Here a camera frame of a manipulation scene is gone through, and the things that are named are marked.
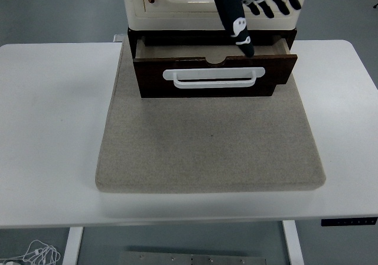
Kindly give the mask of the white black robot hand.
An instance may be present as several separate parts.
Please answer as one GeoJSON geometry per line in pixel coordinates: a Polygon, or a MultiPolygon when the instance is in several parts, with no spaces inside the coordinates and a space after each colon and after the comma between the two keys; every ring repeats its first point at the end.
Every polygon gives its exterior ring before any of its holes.
{"type": "MultiPolygon", "coordinates": [[[[284,15],[290,11],[283,0],[272,0],[284,15]]],[[[288,0],[295,10],[301,9],[299,0],[288,0]]],[[[226,32],[246,57],[253,57],[255,54],[251,37],[247,30],[247,21],[243,6],[246,5],[254,15],[263,11],[266,17],[274,18],[274,13],[266,0],[214,0],[221,23],[226,32]]]]}

